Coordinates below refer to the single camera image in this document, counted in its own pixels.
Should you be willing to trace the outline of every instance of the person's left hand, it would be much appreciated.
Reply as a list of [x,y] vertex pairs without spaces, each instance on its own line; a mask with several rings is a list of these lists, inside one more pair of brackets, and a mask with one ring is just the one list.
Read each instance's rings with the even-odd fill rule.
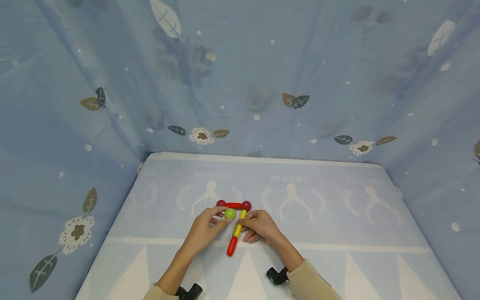
[[182,248],[189,253],[196,255],[205,249],[213,239],[232,222],[231,219],[218,220],[214,216],[223,217],[225,206],[206,208],[193,221],[192,228],[188,233]]

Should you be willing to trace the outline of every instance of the red magnetic stick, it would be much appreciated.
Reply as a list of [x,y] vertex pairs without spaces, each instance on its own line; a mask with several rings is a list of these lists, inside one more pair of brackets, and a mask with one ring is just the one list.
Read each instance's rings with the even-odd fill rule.
[[225,206],[231,209],[241,209],[241,203],[228,202]]
[[228,245],[228,248],[227,248],[227,255],[228,256],[232,256],[233,253],[235,252],[235,247],[237,246],[237,241],[238,241],[237,237],[232,237],[232,239],[230,240],[230,244]]

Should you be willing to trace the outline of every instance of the red ball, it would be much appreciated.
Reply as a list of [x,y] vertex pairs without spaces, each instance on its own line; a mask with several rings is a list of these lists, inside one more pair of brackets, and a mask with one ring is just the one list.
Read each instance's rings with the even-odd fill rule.
[[250,203],[250,201],[243,201],[241,203],[241,208],[246,210],[246,211],[249,211],[252,209],[252,204]]

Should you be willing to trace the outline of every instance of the blue fabric wall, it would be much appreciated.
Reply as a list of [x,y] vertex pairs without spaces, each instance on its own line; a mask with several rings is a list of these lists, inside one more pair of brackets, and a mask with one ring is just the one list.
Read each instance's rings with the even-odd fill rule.
[[[381,164],[462,298],[480,295],[478,1],[1,0],[0,14],[9,299],[71,299],[158,151]],[[92,237],[65,254],[78,216],[69,230],[93,216]]]

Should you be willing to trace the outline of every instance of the finger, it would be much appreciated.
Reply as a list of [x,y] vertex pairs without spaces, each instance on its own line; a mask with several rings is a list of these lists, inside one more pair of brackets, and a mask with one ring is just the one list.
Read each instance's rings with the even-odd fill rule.
[[248,219],[238,219],[237,224],[240,224],[242,226],[246,226],[248,228],[255,229],[255,219],[253,220],[248,220]]
[[208,213],[210,214],[210,216],[215,216],[216,214],[220,213],[220,212],[224,212],[228,209],[228,207],[226,206],[214,206],[212,208],[208,208]]
[[214,224],[214,225],[217,225],[220,221],[218,221],[217,219],[215,218],[210,218],[210,224]]
[[250,219],[256,218],[257,216],[258,216],[258,210],[254,210],[254,211],[249,212],[245,216],[245,219],[250,220]]
[[252,237],[248,239],[249,243],[253,243],[258,241],[261,238],[261,236],[258,233],[255,233]]
[[247,234],[243,237],[243,241],[248,241],[249,238],[256,234],[255,230],[250,229]]
[[224,230],[230,223],[232,219],[225,219],[223,221],[219,221],[214,227],[211,228],[214,235],[217,236],[222,230]]

